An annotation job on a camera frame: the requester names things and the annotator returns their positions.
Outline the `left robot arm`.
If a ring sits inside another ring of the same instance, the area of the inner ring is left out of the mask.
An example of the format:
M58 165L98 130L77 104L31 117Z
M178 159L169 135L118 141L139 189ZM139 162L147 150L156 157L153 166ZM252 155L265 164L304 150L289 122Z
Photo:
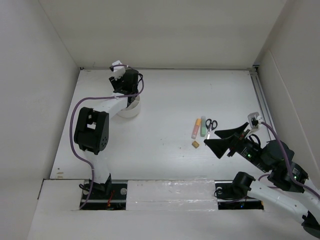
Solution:
M120 112L130 112L138 106L143 91L143 75L136 69L117 63L111 68L109 82L113 87L110 96L85 97L74 107L69 124L69 142L72 153L89 165L91 178L80 187L89 196L107 198L112 192L112 177L106 173L107 163L98 158L108 144L110 120ZM95 107L81 107L85 101L98 100Z

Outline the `green highlighter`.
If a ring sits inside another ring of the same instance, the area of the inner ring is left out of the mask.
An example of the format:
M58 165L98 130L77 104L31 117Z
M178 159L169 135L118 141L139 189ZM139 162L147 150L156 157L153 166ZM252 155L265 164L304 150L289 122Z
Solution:
M200 124L200 136L205 137L207 132L207 127L206 127L206 117L201 116L201 124Z

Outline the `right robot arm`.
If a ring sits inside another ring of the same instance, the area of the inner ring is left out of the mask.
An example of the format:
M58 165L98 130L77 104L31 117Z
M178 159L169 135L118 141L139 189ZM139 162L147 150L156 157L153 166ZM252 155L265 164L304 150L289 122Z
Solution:
M239 154L264 173L271 186L260 179L239 171L231 182L218 182L214 196L223 205L243 204L247 199L273 204L294 218L302 228L320 237L320 192L312 188L308 173L293 162L294 151L279 137L261 146L258 136L251 133L246 122L240 127L217 130L217 139L206 138L204 143L217 158Z

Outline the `orange pink highlighter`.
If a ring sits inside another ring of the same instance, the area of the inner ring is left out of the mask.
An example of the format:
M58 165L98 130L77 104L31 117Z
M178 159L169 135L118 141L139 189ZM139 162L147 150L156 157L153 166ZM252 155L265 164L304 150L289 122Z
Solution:
M196 137L198 135L198 132L199 132L200 126L201 126L201 119L197 118L196 121L195 121L193 130L192 130L192 134L191 134L191 138L192 139L196 139Z

